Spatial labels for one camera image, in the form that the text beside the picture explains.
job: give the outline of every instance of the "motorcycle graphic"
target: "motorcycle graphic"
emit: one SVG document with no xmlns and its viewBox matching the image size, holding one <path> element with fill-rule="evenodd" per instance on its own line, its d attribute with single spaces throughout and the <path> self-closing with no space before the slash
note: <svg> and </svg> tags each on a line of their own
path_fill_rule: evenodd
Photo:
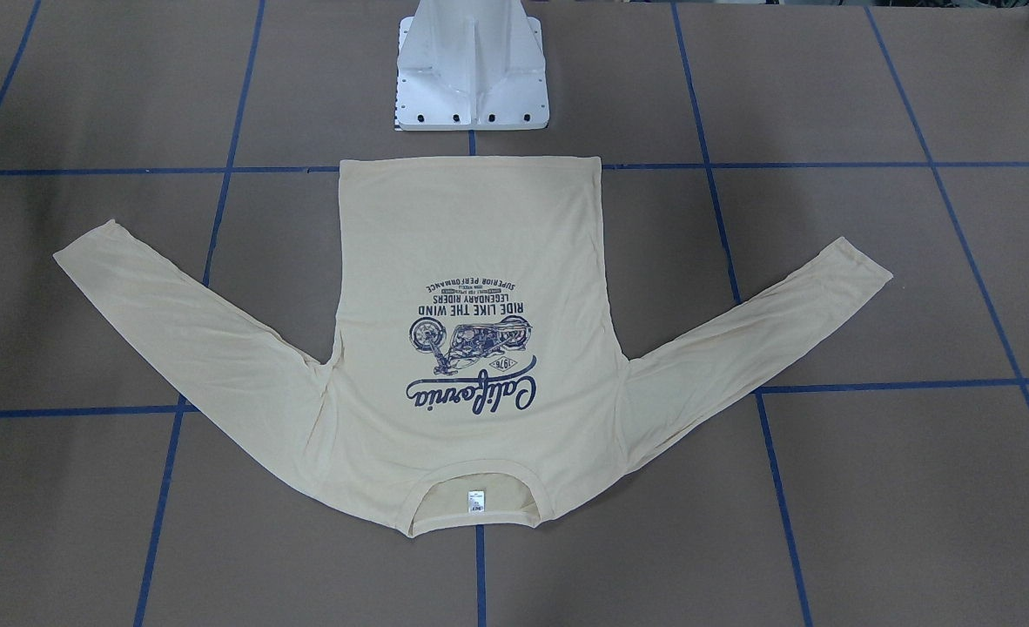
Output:
<svg viewBox="0 0 1029 627">
<path fill-rule="evenodd" d="M 492 354 L 525 350 L 530 339 L 530 322 L 522 316 L 507 316 L 493 324 L 457 324 L 452 332 L 449 352 L 441 352 L 446 328 L 436 318 L 419 318 L 410 326 L 410 341 L 419 353 L 433 353 L 438 361 L 433 374 L 454 375 Z"/>
</svg>

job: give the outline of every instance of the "gray surface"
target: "gray surface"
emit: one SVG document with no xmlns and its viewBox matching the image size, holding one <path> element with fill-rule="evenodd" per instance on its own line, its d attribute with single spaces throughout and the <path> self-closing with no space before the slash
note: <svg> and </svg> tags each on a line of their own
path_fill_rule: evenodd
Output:
<svg viewBox="0 0 1029 627">
<path fill-rule="evenodd" d="M 29 8 L 0 4 L 0 86 Z M 0 167 L 224 167 L 256 8 L 42 4 Z M 478 151 L 637 167 L 605 171 L 603 217 L 613 321 L 639 356 L 734 302 L 706 171 L 649 167 L 702 161 L 673 11 L 528 8 L 553 124 L 480 133 Z M 924 162 L 859 8 L 678 10 L 713 161 Z M 762 396 L 782 492 L 748 398 L 562 520 L 487 528 L 477 563 L 474 530 L 406 539 L 333 512 L 188 413 L 144 585 L 172 414 L 76 414 L 177 393 L 49 254 L 115 217 L 201 277 L 216 224 L 212 288 L 327 358 L 336 175 L 304 168 L 469 151 L 464 134 L 391 131 L 411 11 L 268 3 L 235 164 L 303 170 L 227 187 L 222 173 L 0 175 L 0 624 L 130 624 L 141 589 L 145 624 L 474 624 L 476 567 L 492 626 L 804 624 L 804 603 L 817 626 L 1029 624 L 1029 408 L 928 167 L 714 170 L 742 297 L 839 235 L 896 274 L 771 381 L 831 392 Z M 1029 160 L 1029 8 L 874 15 L 933 158 Z M 1029 376 L 1029 167 L 941 172 Z"/>
<path fill-rule="evenodd" d="M 132 622 L 170 421 L 0 421 L 0 626 Z"/>
<path fill-rule="evenodd" d="M 1013 387 L 768 396 L 816 624 L 1029 624 Z"/>
</svg>

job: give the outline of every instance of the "white bracket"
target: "white bracket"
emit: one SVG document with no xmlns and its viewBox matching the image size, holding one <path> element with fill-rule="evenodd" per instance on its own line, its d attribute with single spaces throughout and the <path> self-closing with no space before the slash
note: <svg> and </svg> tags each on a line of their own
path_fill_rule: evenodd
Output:
<svg viewBox="0 0 1029 627">
<path fill-rule="evenodd" d="M 541 23 L 518 0 L 421 0 L 398 28 L 394 127 L 545 128 Z"/>
</svg>

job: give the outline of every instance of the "sleeve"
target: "sleeve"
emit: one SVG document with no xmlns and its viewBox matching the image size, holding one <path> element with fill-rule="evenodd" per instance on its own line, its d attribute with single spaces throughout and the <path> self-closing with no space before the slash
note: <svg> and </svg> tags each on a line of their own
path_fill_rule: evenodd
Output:
<svg viewBox="0 0 1029 627">
<path fill-rule="evenodd" d="M 840 238 L 777 285 L 631 360 L 617 414 L 627 472 L 804 357 L 892 277 Z"/>
<path fill-rule="evenodd" d="M 298 488 L 298 460 L 322 410 L 327 365 L 114 221 L 82 235 L 54 259 L 178 392 Z"/>
</svg>

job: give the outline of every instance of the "white tag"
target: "white tag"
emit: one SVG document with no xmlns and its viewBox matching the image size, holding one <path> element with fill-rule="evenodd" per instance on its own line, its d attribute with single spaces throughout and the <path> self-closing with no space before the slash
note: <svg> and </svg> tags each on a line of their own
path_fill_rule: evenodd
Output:
<svg viewBox="0 0 1029 627">
<path fill-rule="evenodd" d="M 484 490 L 472 489 L 471 492 L 467 493 L 467 513 L 477 515 L 482 512 L 484 512 Z"/>
</svg>

